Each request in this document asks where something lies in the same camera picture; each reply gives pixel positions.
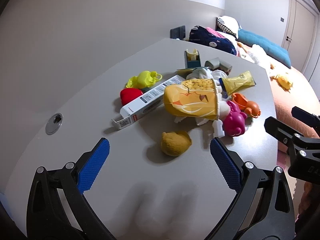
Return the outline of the pink plastic toy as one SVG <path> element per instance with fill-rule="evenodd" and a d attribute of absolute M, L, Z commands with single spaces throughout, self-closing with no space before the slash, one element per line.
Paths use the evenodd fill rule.
<path fill-rule="evenodd" d="M 242 112 L 239 106 L 231 100 L 227 101 L 227 105 L 231 111 L 222 121 L 223 130 L 230 137 L 238 137 L 245 132 L 247 114 Z"/>

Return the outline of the white cloth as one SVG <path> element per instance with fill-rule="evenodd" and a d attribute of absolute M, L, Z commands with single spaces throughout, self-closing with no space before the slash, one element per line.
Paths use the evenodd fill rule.
<path fill-rule="evenodd" d="M 213 130 L 214 130 L 214 137 L 224 137 L 226 134 L 223 130 L 223 120 L 225 117 L 230 113 L 230 107 L 227 105 L 227 102 L 223 100 L 222 98 L 222 87 L 219 83 L 219 78 L 220 77 L 226 77 L 227 75 L 221 71 L 221 70 L 209 70 L 206 67 L 201 67 L 193 70 L 190 74 L 187 75 L 186 80 L 190 79 L 212 79 L 215 82 L 215 85 L 218 90 L 218 96 L 219 96 L 219 109 L 220 109 L 220 114 L 218 119 L 216 120 L 211 120 L 213 122 Z M 183 119 L 187 117 L 179 117 L 176 116 L 176 122 L 180 122 Z M 195 118 L 196 123 L 198 126 L 201 126 L 203 124 L 206 124 L 209 119 L 205 118 Z"/>

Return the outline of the yellow snack bag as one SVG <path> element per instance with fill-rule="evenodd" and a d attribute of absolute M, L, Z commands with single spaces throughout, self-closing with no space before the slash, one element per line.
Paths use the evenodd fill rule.
<path fill-rule="evenodd" d="M 219 78 L 219 83 L 222 87 L 222 90 L 227 95 L 231 95 L 240 89 L 256 85 L 250 71 L 243 72 L 237 77 Z"/>

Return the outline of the yellow sponge ball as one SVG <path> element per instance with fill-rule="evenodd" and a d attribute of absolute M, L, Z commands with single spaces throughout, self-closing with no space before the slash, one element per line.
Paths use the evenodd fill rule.
<path fill-rule="evenodd" d="M 168 156 L 178 157 L 192 145 L 192 140 L 186 131 L 163 132 L 161 150 Z"/>

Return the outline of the white long cardboard box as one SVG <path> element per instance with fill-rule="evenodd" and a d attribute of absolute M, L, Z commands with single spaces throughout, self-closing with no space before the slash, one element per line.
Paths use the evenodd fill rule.
<path fill-rule="evenodd" d="M 185 78 L 175 75 L 121 107 L 121 118 L 119 120 L 112 119 L 113 126 L 117 130 L 121 130 L 137 122 L 163 103 L 164 91 L 169 85 L 179 85 L 183 81 Z"/>

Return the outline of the red plastic toy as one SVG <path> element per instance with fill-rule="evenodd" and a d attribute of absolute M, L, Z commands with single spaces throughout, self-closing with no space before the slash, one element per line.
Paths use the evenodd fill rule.
<path fill-rule="evenodd" d="M 124 88 L 120 92 L 120 99 L 121 99 L 122 106 L 127 105 L 128 103 L 135 100 L 141 95 L 143 95 L 143 92 L 138 88 Z"/>

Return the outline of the yellow duck plush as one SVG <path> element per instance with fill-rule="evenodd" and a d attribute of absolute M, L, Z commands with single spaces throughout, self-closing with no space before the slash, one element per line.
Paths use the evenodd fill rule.
<path fill-rule="evenodd" d="M 291 88 L 293 87 L 293 82 L 286 76 L 286 75 L 274 75 L 270 76 L 271 80 L 276 80 L 278 85 L 285 90 L 285 91 L 290 91 Z"/>

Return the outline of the teal long pillow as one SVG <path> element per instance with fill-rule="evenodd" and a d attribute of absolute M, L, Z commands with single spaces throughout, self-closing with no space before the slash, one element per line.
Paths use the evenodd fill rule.
<path fill-rule="evenodd" d="M 259 45 L 268 56 L 291 69 L 291 60 L 288 51 L 276 43 L 271 42 L 267 38 L 253 32 L 240 29 L 238 31 L 238 41 L 249 47 L 253 47 L 254 44 Z"/>

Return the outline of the white goose plush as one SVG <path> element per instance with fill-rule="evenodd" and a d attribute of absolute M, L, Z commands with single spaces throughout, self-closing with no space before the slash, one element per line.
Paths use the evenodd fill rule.
<path fill-rule="evenodd" d="M 239 56 L 242 59 L 258 64 L 259 66 L 271 63 L 268 55 L 261 46 L 253 44 L 253 46 L 250 47 L 239 41 L 237 42 L 237 45 L 239 48 Z"/>

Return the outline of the door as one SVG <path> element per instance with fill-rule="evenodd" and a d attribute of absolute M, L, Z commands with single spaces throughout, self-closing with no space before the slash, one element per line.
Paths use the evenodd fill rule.
<path fill-rule="evenodd" d="M 310 60 L 317 27 L 316 13 L 299 0 L 289 0 L 287 25 L 282 47 L 287 50 L 291 66 L 304 72 Z"/>

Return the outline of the grey desk grommet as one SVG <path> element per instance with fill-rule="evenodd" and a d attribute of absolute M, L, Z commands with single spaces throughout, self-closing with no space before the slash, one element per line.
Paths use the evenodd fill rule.
<path fill-rule="evenodd" d="M 61 113 L 55 113 L 53 116 L 50 117 L 50 119 L 46 124 L 46 127 L 45 127 L 46 134 L 52 135 L 55 132 L 57 132 L 60 126 L 62 125 L 62 122 L 63 122 L 63 115 Z"/>

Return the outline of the teal tape dispenser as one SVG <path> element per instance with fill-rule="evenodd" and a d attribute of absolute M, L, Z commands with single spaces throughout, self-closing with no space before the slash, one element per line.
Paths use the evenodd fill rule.
<path fill-rule="evenodd" d="M 197 49 L 184 51 L 184 68 L 195 69 L 201 67 L 200 54 Z"/>

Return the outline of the pink cloth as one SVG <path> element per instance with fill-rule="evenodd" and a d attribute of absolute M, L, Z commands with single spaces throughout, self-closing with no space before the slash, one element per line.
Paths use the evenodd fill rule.
<path fill-rule="evenodd" d="M 214 29 L 212 29 L 211 27 L 206 27 L 206 30 L 214 35 L 215 37 L 219 37 L 219 38 L 225 38 L 223 35 L 221 35 L 219 32 L 215 31 Z"/>

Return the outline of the white checkered pillow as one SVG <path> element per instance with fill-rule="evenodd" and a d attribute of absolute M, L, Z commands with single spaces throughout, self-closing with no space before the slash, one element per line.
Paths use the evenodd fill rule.
<path fill-rule="evenodd" d="M 217 17 L 216 25 L 220 30 L 222 30 L 222 32 L 230 34 L 235 38 L 239 37 L 240 25 L 235 18 L 230 16 Z"/>

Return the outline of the yellow-green plastic toy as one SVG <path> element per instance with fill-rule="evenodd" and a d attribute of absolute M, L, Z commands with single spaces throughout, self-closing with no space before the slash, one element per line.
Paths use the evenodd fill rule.
<path fill-rule="evenodd" d="M 126 88 L 145 89 L 154 86 L 158 81 L 162 79 L 162 75 L 156 71 L 145 70 L 138 76 L 129 78 Z"/>

